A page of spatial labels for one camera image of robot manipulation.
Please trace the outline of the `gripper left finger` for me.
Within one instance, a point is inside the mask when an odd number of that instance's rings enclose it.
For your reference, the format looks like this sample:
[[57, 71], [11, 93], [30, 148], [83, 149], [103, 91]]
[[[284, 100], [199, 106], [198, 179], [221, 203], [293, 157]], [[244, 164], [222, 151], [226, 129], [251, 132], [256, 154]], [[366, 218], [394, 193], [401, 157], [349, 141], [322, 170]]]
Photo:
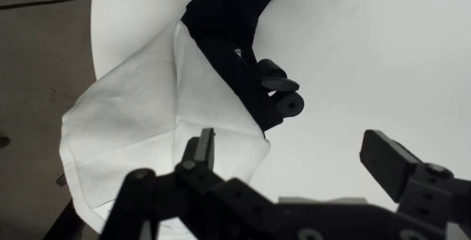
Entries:
[[179, 218], [198, 240], [295, 240], [281, 209], [239, 179], [213, 172], [212, 128], [187, 143], [173, 172], [136, 169], [123, 180], [99, 240], [157, 240]]

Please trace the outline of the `black stand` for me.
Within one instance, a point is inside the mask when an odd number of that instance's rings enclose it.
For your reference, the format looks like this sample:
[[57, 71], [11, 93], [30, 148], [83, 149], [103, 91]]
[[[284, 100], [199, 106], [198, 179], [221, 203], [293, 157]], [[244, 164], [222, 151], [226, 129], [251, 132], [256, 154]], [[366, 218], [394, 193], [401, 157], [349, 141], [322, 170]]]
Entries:
[[265, 132], [299, 115], [300, 85], [253, 44], [261, 14], [272, 0], [191, 0], [182, 22], [206, 59]]

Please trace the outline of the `white towel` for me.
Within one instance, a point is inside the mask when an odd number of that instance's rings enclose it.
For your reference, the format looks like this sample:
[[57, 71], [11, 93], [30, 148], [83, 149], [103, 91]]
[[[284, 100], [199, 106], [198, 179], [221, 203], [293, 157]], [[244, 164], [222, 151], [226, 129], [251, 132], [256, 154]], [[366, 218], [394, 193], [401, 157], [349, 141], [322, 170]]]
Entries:
[[246, 183], [270, 151], [260, 127], [182, 22], [97, 80], [62, 119], [60, 157], [79, 217], [100, 233], [125, 176], [174, 170], [214, 128], [214, 171]]

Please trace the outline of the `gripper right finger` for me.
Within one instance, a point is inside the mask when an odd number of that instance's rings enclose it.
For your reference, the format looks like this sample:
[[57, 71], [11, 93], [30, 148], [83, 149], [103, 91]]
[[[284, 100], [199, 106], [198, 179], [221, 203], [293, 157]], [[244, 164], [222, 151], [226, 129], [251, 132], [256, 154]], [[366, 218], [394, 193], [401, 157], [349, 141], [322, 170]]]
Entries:
[[471, 240], [471, 181], [423, 162], [379, 130], [364, 132], [360, 161], [397, 203], [388, 225], [396, 240], [451, 240], [454, 223]]

